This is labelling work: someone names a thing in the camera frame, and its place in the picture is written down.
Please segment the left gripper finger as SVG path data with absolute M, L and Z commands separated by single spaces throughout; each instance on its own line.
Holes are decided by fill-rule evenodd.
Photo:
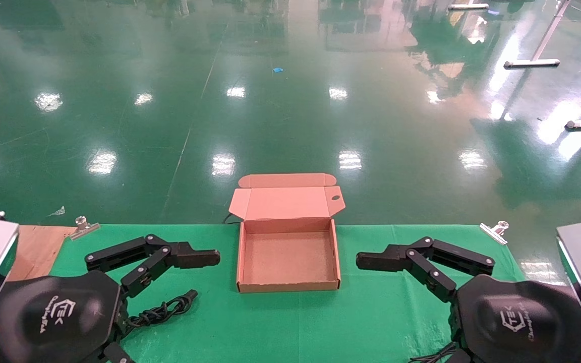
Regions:
M 217 266 L 219 262 L 218 250 L 194 250 L 187 241 L 168 242 L 154 234 L 137 237 L 85 257 L 88 271 L 103 273 L 138 263 L 121 279 L 123 298 L 138 296 L 171 267 L 196 269 Z

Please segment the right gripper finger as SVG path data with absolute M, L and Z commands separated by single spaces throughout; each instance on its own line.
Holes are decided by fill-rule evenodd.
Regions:
M 358 269 L 392 273 L 407 271 L 436 298 L 449 303 L 456 295 L 456 283 L 434 264 L 470 276 L 490 276 L 494 269 L 493 258 L 429 236 L 410 245 L 390 244 L 381 253 L 357 253 Z

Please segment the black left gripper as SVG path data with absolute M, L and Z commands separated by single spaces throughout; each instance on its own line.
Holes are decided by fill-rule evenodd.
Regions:
M 8 283 L 0 294 L 0 362 L 135 360 L 118 342 L 118 283 L 99 271 Z

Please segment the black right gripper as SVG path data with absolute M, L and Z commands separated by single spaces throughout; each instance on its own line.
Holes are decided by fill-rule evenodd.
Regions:
M 454 304 L 459 347 L 445 363 L 577 362 L 581 306 L 571 288 L 480 275 L 463 285 Z

